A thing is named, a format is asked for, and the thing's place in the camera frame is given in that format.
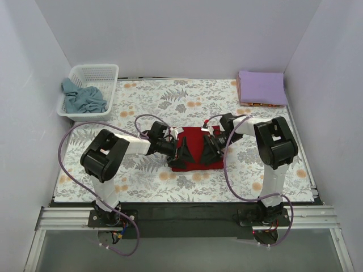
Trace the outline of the red t shirt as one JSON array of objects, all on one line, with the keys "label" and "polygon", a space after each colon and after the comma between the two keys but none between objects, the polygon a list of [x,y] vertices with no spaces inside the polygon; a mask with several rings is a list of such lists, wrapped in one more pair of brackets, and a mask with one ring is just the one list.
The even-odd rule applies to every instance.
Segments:
[{"label": "red t shirt", "polygon": [[178,147],[182,144],[182,138],[185,137],[187,141],[187,146],[190,150],[190,153],[195,160],[194,163],[186,162],[186,168],[178,168],[171,167],[173,172],[189,172],[189,171],[207,171],[211,169],[222,169],[223,168],[223,160],[219,159],[217,162],[212,163],[210,165],[204,165],[200,163],[200,159],[202,156],[203,148],[204,148],[204,138],[203,135],[207,134],[207,132],[202,131],[200,127],[183,127],[183,132],[178,137]]}]

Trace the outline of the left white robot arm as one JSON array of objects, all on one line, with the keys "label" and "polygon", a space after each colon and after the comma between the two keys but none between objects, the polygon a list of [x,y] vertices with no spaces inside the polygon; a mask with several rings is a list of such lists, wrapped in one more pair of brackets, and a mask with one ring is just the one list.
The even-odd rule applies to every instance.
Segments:
[{"label": "left white robot arm", "polygon": [[195,160],[185,137],[178,137],[182,129],[172,129],[155,121],[146,132],[147,138],[119,135],[103,129],[81,156],[80,163],[91,177],[97,194],[92,203],[96,216],[103,224],[113,227],[121,224],[121,203],[115,191],[114,177],[127,155],[167,156],[169,167],[185,169]]}]

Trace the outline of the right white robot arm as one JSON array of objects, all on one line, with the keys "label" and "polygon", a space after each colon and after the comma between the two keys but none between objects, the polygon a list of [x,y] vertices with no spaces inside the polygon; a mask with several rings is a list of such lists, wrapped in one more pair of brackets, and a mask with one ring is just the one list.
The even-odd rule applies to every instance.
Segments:
[{"label": "right white robot arm", "polygon": [[204,136],[200,163],[210,165],[220,159],[226,162],[226,150],[230,144],[244,135],[255,137],[258,154],[264,164],[263,187],[255,199],[239,197],[247,204],[241,216],[249,223],[272,224],[283,214],[283,202],[289,200],[282,191],[287,170],[298,155],[298,146],[286,119],[261,119],[227,113],[220,115],[220,125],[223,132],[219,135]]}]

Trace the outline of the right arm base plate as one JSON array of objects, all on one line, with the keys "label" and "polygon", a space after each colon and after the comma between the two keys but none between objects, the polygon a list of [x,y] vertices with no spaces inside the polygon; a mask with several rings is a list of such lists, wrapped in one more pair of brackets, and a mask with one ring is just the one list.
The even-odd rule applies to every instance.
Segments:
[{"label": "right arm base plate", "polygon": [[245,206],[238,209],[237,221],[242,227],[275,227],[276,225],[287,227],[290,224],[290,216],[285,208],[272,215],[263,215],[257,207]]}]

